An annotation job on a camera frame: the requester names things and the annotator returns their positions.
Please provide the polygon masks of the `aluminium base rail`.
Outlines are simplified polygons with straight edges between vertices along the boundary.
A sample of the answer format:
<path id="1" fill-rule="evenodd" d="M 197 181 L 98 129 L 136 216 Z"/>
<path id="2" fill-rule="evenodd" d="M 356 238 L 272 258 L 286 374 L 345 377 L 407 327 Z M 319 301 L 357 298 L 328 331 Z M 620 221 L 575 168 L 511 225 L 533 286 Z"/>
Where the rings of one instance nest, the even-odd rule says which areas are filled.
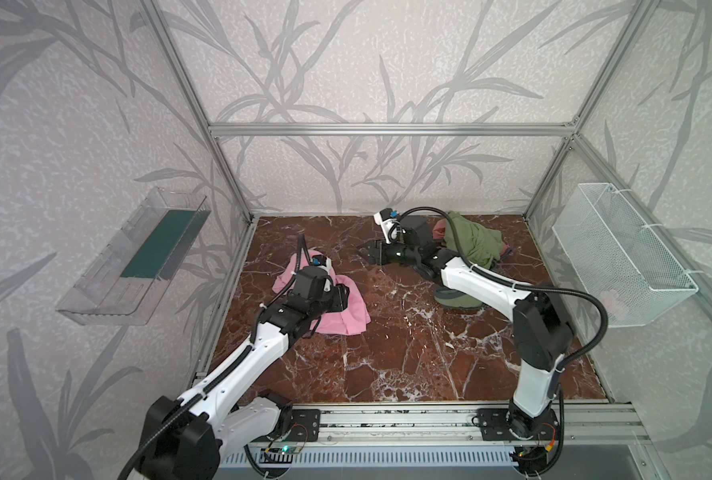
<path id="1" fill-rule="evenodd" d="M 553 425 L 528 439 L 505 426 L 503 402 L 315 403 L 320 416 L 292 429 L 293 438 L 307 447 L 324 446 L 473 446 L 546 445 L 559 440 L 569 445 L 650 445 L 652 440 L 631 404 L 567 400 L 564 413 L 554 406 Z"/>

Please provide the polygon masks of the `clear plastic wall tray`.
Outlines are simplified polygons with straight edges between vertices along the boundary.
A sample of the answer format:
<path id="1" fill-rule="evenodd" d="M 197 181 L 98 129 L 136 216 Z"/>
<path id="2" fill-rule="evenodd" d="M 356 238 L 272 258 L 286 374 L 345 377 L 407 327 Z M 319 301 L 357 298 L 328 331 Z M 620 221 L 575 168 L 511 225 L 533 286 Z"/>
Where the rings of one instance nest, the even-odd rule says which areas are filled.
<path id="1" fill-rule="evenodd" d="M 210 214 L 204 194 L 152 188 L 56 311 L 82 326 L 146 325 Z"/>

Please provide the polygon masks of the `olive green cloth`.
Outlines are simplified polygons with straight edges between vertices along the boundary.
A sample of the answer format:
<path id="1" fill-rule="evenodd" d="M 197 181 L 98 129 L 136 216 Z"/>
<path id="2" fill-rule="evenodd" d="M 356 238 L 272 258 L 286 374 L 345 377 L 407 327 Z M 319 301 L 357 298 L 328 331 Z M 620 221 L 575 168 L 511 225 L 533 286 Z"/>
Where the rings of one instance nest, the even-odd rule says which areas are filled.
<path id="1" fill-rule="evenodd" d="M 486 269 L 501 260 L 500 251 L 505 242 L 499 230 L 492 230 L 468 220 L 458 212 L 450 211 L 448 216 L 458 233 L 462 253 L 469 260 Z M 444 241 L 440 242 L 448 249 L 458 251 L 454 235 L 451 231 L 447 231 L 447 226 Z M 447 287 L 438 287 L 434 292 L 434 299 L 449 309 L 471 310 L 483 306 L 483 303 L 474 297 Z"/>

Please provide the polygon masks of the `pink item in basket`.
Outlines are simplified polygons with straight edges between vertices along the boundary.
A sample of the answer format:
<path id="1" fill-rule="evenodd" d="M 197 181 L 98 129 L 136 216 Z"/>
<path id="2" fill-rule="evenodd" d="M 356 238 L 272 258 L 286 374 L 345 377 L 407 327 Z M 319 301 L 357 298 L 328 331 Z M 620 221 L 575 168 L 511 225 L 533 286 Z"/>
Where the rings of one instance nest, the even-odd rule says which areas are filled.
<path id="1" fill-rule="evenodd" d="M 611 289 L 601 292 L 598 299 L 605 307 L 610 318 L 625 319 L 628 306 L 617 290 Z"/>

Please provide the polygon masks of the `light pink cloth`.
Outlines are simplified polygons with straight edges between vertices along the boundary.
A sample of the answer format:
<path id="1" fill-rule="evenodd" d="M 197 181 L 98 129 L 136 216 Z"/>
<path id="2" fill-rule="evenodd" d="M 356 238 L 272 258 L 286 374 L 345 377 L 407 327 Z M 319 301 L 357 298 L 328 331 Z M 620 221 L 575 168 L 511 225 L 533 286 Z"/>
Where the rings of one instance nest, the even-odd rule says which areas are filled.
<path id="1" fill-rule="evenodd" d="M 357 335 L 370 316 L 355 283 L 338 275 L 331 260 L 299 246 L 273 285 L 270 321 L 292 341 L 309 330 L 321 334 Z"/>

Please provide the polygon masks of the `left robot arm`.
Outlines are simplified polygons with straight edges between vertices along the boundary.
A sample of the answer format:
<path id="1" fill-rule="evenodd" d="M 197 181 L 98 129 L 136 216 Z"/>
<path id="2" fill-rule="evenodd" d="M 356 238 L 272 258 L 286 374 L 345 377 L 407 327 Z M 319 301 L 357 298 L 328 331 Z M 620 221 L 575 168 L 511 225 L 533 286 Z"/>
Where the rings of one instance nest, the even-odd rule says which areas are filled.
<path id="1" fill-rule="evenodd" d="M 239 400 L 324 315 L 345 311 L 349 296 L 349 286 L 322 266 L 296 271 L 227 359 L 176 399 L 162 396 L 151 405 L 119 478 L 137 472 L 147 479 L 211 479 L 224 456 L 281 428 L 284 403 L 262 396 L 241 407 Z"/>

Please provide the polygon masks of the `aluminium frame crossbar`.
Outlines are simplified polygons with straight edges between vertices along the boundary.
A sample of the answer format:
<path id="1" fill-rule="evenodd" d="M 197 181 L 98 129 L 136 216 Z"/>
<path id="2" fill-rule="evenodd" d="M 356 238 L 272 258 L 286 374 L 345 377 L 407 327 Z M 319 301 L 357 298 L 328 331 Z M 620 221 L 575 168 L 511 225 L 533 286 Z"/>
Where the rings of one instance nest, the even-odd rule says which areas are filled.
<path id="1" fill-rule="evenodd" d="M 213 137 L 234 136 L 547 136 L 565 137 L 572 124 L 561 123 L 215 123 Z"/>

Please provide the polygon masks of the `dusty red cloth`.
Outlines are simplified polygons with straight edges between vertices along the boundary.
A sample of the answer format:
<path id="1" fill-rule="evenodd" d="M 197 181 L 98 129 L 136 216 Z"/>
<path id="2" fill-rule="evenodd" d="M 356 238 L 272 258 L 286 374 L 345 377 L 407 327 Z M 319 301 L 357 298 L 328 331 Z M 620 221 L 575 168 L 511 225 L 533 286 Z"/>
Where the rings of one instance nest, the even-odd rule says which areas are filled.
<path id="1" fill-rule="evenodd" d="M 444 219 L 441 219 L 436 222 L 432 229 L 432 237 L 436 241 L 444 241 L 445 237 L 445 232 L 446 232 L 446 226 L 447 222 Z M 506 256 L 512 251 L 511 247 L 507 243 L 502 244 L 502 249 L 500 251 L 500 256 Z"/>

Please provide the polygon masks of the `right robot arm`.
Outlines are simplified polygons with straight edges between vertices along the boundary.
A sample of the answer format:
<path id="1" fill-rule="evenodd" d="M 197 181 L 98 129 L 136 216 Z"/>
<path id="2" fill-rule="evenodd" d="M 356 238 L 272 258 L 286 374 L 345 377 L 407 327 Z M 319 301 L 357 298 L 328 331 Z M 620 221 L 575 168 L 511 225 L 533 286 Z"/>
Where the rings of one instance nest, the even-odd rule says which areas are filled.
<path id="1" fill-rule="evenodd" d="M 425 211 L 416 207 L 399 213 L 384 208 L 375 213 L 373 220 L 382 237 L 360 246 L 360 254 L 372 265 L 409 266 L 421 277 L 471 296 L 511 322 L 520 373 L 505 422 L 516 438 L 532 439 L 550 419 L 561 374 L 601 342 L 609 328 L 609 313 L 600 299 L 585 291 L 533 285 L 492 272 L 470 257 L 452 216 L 443 210 L 436 213 L 452 238 L 434 239 L 422 216 Z M 577 350 L 570 348 L 575 333 L 563 301 L 566 297 L 588 302 L 600 318 L 595 335 Z"/>

